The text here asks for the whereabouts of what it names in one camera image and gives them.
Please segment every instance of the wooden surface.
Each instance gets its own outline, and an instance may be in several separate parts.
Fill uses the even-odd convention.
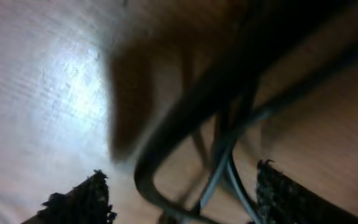
[[[139,149],[190,83],[230,43],[243,1],[0,0],[0,223],[19,223],[93,169],[109,176],[117,223],[156,223],[132,180]],[[259,101],[358,37],[358,5],[269,70]],[[358,215],[358,62],[305,101],[255,125],[236,162],[252,189],[257,158]],[[206,146],[213,119],[202,128]],[[170,198],[200,179],[191,138],[156,183]],[[205,213],[247,215],[220,190]]]

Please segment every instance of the black fuzzy object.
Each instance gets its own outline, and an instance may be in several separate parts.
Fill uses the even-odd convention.
[[[85,182],[63,195],[54,193],[43,203],[46,209],[37,217],[44,223],[53,224],[106,224],[112,223],[116,215],[109,205],[109,190],[106,175],[100,170]]]
[[[263,224],[358,224],[358,218],[297,184],[269,162],[258,163],[257,203]]]

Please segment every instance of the wood grain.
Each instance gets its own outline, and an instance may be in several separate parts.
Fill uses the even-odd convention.
[[[118,224],[156,223],[161,211],[132,180],[139,149],[192,82],[189,71],[199,76],[230,43],[245,10],[240,0],[0,0],[0,223],[31,217],[93,169],[109,176]],[[259,100],[357,37],[358,5],[272,67]],[[358,215],[358,63],[343,73],[244,136],[251,150],[243,139],[236,163],[249,189],[252,165],[269,157]],[[201,132],[209,147],[213,119]],[[179,147],[155,180],[172,199],[203,171],[192,139]],[[220,190],[205,213],[247,220]]]

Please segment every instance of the brown surface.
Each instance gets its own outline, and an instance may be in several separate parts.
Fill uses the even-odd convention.
[[[0,0],[5,223],[31,217],[50,193],[69,191],[93,169],[110,177],[118,224],[155,223],[160,210],[141,199],[132,181],[137,151],[191,82],[189,73],[199,75],[229,42],[244,10],[236,2]],[[260,100],[357,36],[358,6],[274,66]],[[249,133],[253,154],[237,150],[236,159],[251,176],[255,170],[245,161],[275,159],[290,177],[358,215],[358,63],[343,73],[257,125]],[[211,120],[203,128],[207,146],[212,126]],[[171,198],[202,168],[190,138],[180,147],[156,180]],[[252,181],[244,178],[248,186]],[[206,213],[226,223],[246,219],[220,191]]]

